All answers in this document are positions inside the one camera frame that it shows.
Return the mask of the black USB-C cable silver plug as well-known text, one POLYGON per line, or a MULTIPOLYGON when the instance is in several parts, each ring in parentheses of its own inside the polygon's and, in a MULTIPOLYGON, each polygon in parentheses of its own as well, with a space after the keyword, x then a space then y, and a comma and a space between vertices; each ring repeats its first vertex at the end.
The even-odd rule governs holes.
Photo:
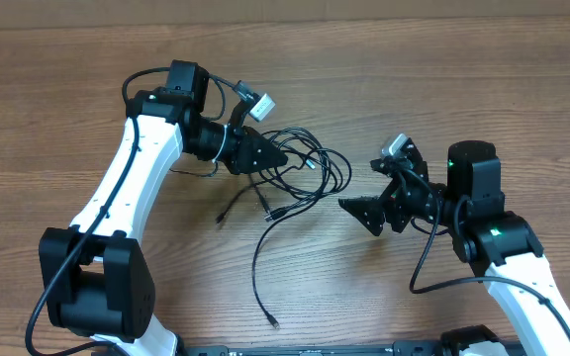
POLYGON ((259 172, 260 183, 267 183, 294 199, 290 205, 267 209, 265 219, 268 222, 304 210, 322 198, 341 193, 349 185, 352 167, 348 159, 340 152, 322 145, 307 129, 289 127, 280 131, 263 132, 261 135, 287 158, 293 157, 295 160, 285 167, 266 168, 259 172), (305 168, 320 174, 321 182, 317 188, 302 188, 286 180, 287 173, 300 172, 305 168))

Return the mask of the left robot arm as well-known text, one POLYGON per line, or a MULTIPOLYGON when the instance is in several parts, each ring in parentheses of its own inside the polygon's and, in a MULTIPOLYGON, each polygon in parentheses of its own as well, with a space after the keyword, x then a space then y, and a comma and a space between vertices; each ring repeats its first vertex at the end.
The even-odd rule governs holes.
POLYGON ((234 175, 287 163, 286 155, 246 117, 263 121, 275 107, 245 82, 229 121, 204 116, 208 85, 227 80, 199 64, 174 60, 164 85, 125 94, 120 146, 100 185, 67 228, 49 227, 39 243, 44 291, 25 331, 27 351, 38 354, 33 333, 46 311, 56 327, 85 337, 68 354, 102 347, 109 355, 184 355, 182 339, 154 314, 155 285, 143 257, 143 230, 160 186, 184 153, 223 163, 234 175))

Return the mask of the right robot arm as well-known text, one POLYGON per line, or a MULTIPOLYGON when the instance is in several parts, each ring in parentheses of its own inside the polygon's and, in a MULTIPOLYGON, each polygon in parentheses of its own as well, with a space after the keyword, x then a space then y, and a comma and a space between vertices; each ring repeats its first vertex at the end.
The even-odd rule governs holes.
POLYGON ((373 235, 388 225, 397 233, 424 221, 427 244, 452 238, 469 277, 409 289, 425 294, 463 284, 482 284, 513 326, 526 355, 570 355, 570 310, 553 278, 544 248, 529 223, 506 210, 501 162, 495 145, 464 140, 447 152, 447 181, 432 183, 413 141, 399 135, 372 170, 390 178, 378 196, 341 199, 339 205, 373 235))

